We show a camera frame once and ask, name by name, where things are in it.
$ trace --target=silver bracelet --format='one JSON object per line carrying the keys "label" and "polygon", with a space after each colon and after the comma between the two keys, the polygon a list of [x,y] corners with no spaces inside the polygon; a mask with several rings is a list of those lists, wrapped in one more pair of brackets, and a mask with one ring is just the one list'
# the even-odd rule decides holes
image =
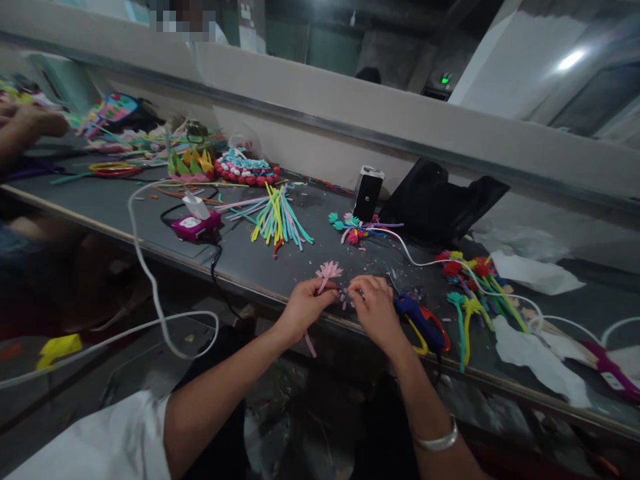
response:
{"label": "silver bracelet", "polygon": [[451,416],[451,423],[453,424],[453,430],[451,433],[438,440],[422,440],[418,438],[414,432],[411,433],[415,442],[425,450],[442,451],[451,448],[458,439],[458,426],[455,424],[455,418],[453,418],[453,415]]}

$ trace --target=portable speaker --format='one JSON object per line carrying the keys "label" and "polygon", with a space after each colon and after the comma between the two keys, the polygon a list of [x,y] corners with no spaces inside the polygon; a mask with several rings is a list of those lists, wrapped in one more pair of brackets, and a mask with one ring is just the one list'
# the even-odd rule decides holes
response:
{"label": "portable speaker", "polygon": [[373,167],[363,165],[360,170],[360,178],[355,187],[353,215],[363,222],[369,222],[373,218],[384,179],[385,174]]}

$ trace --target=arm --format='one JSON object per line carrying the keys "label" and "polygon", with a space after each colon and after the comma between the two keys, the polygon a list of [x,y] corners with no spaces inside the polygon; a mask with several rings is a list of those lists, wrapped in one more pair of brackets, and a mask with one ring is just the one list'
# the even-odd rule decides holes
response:
{"label": "arm", "polygon": [[2,105],[0,127],[0,173],[41,136],[62,137],[69,128],[62,115],[34,105]]}
{"label": "arm", "polygon": [[[370,275],[356,277],[349,286],[349,297],[363,329],[391,360],[413,434],[423,440],[446,437],[451,433],[451,418],[400,328],[393,291],[386,280]],[[428,451],[416,442],[413,447],[423,480],[485,478],[460,436],[451,448],[440,452]]]}
{"label": "arm", "polygon": [[327,284],[330,290],[314,297],[321,283],[322,279],[314,279],[298,284],[268,332],[170,396],[164,444],[172,479],[187,472],[254,382],[282,352],[302,339],[322,310],[337,298],[332,282]]}

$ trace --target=white plug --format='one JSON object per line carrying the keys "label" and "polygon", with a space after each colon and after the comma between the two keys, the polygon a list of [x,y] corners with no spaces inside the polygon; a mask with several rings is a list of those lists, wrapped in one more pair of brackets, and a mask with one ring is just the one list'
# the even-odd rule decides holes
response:
{"label": "white plug", "polygon": [[185,203],[191,214],[200,220],[208,219],[211,214],[205,203],[202,201],[202,198],[194,196],[189,189],[187,189],[185,193],[187,196],[184,197],[182,201]]}

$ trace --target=white shirt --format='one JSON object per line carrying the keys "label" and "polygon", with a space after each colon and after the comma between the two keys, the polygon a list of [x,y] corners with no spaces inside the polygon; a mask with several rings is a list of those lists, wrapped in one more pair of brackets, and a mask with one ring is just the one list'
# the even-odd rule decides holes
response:
{"label": "white shirt", "polygon": [[168,399],[141,391],[83,418],[7,479],[170,480],[163,443]]}

